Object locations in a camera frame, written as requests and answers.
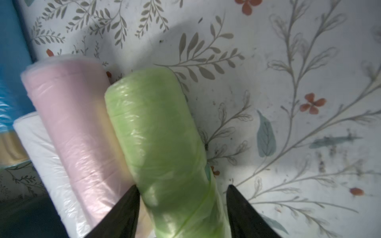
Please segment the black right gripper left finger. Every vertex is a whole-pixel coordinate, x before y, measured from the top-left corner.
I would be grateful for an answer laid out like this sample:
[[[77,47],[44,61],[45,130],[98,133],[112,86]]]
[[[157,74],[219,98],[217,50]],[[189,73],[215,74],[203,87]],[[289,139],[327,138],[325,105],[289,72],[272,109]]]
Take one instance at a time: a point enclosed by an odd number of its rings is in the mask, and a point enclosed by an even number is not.
[[[140,193],[133,185],[86,238],[134,238],[140,211]]]

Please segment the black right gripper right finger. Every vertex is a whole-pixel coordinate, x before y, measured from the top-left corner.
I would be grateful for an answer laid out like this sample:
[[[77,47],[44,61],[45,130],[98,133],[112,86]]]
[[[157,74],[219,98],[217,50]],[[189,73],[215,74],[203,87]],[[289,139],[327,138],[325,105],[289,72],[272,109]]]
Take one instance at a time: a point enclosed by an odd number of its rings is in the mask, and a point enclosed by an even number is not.
[[[228,186],[226,201],[233,238],[280,238],[232,184]]]

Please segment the pale green trash bag roll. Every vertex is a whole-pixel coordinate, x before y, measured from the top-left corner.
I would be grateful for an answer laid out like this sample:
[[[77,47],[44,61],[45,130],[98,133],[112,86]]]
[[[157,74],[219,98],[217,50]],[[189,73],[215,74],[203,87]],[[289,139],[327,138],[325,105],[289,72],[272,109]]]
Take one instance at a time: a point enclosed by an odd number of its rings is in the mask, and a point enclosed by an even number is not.
[[[159,238],[228,238],[204,143],[175,75],[135,71],[105,93],[107,112]]]

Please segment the teal plastic storage box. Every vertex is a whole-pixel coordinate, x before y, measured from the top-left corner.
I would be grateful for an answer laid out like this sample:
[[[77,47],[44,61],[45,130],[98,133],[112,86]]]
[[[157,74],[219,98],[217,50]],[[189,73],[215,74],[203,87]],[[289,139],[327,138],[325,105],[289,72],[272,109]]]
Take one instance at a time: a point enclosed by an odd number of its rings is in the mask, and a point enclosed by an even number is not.
[[[67,238],[68,234],[49,196],[1,203],[2,238]]]

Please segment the white trash bag roll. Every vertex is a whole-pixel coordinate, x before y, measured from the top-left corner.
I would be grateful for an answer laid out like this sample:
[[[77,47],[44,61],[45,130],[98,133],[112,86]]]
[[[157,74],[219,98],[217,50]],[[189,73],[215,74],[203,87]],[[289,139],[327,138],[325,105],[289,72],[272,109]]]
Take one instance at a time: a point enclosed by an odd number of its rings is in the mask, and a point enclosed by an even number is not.
[[[70,238],[84,238],[91,227],[69,183],[68,175],[37,112],[14,121],[13,127],[40,176]]]

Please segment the pink trash bag roll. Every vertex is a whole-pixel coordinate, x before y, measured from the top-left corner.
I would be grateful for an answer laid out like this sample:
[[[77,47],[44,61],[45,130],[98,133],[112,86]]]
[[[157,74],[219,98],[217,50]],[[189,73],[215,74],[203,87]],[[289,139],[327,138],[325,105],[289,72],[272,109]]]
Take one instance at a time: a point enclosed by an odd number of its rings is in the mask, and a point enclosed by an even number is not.
[[[134,184],[106,109],[106,70],[95,58],[55,56],[28,66],[21,80],[96,226]]]

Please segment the blue trash bag roll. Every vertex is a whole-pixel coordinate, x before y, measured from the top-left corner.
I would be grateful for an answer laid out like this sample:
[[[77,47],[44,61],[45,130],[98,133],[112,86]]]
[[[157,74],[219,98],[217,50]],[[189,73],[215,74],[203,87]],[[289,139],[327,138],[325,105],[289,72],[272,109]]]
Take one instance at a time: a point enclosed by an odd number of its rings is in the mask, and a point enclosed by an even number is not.
[[[1,168],[29,160],[13,123],[35,111],[20,77],[31,64],[13,1],[1,1]]]

